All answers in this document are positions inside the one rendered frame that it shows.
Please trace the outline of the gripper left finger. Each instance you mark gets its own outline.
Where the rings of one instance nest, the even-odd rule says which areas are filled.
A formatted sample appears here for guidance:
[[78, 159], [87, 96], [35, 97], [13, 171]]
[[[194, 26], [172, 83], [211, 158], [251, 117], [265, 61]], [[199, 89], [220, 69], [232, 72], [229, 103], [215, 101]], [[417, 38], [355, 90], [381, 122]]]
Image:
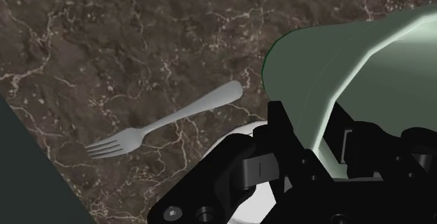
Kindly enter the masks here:
[[252, 135], [230, 134], [149, 211], [148, 224], [228, 224], [258, 184], [276, 201], [260, 224], [322, 224], [312, 190], [333, 179], [302, 146], [280, 101], [268, 104], [268, 122]]

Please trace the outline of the pale green cup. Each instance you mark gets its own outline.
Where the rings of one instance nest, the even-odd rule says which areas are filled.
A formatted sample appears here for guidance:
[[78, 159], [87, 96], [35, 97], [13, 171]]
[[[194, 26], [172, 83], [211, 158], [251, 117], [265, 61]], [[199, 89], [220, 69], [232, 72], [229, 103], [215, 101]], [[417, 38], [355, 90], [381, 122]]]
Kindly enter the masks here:
[[410, 127], [437, 131], [437, 4], [291, 31], [267, 53], [262, 80], [301, 144], [343, 178], [346, 168], [323, 138], [335, 104], [393, 135]]

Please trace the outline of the silver fork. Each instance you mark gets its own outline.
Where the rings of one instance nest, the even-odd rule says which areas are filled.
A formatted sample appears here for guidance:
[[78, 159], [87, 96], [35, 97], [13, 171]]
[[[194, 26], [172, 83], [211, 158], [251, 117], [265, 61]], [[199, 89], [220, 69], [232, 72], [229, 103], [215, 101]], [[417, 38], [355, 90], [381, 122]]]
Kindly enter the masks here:
[[110, 158], [131, 153], [138, 149], [144, 137], [165, 125], [174, 123], [199, 113], [216, 109], [238, 100], [243, 94], [243, 87], [237, 80], [232, 80], [212, 90], [192, 104], [161, 118], [142, 128], [126, 128], [108, 138], [94, 142], [85, 147], [92, 159]]

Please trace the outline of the white plate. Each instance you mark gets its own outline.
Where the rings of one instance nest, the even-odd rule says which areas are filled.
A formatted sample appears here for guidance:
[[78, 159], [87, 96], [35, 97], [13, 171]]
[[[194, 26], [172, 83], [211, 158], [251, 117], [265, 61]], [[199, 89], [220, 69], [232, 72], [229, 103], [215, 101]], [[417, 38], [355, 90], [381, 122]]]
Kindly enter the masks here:
[[[234, 133], [247, 134], [252, 137], [253, 130], [261, 125], [266, 125], [266, 120], [254, 121], [230, 130], [227, 134], [217, 139], [204, 153], [201, 160], [206, 157], [226, 136]], [[260, 224], [268, 212], [276, 204], [274, 195], [268, 183], [256, 187], [253, 195], [241, 203], [227, 224]]]

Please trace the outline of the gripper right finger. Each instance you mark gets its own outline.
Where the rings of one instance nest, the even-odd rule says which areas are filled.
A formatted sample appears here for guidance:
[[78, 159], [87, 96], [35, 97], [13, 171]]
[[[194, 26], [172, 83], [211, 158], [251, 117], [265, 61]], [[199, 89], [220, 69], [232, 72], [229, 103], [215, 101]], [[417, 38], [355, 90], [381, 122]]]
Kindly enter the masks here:
[[394, 136], [334, 104], [323, 139], [350, 179], [378, 172], [385, 181], [437, 182], [437, 132], [431, 129], [411, 127]]

